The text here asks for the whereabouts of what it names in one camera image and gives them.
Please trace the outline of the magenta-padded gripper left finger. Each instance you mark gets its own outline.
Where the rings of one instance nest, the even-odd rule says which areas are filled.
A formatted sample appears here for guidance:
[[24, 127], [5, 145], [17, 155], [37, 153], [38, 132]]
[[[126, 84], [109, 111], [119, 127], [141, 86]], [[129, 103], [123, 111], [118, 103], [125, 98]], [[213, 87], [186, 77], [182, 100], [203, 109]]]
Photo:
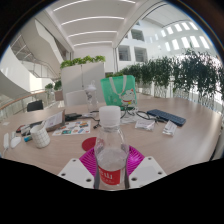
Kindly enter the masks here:
[[88, 150], [80, 158], [72, 158], [58, 176], [81, 187], [97, 189], [99, 174], [94, 149]]

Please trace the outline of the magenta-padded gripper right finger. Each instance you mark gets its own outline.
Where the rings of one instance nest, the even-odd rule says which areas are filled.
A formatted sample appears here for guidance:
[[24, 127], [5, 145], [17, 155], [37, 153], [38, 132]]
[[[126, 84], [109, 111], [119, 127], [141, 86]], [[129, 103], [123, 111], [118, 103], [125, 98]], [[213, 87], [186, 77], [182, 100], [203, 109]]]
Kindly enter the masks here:
[[143, 156], [130, 146], [127, 159], [129, 188], [140, 188], [166, 176], [165, 171], [152, 156]]

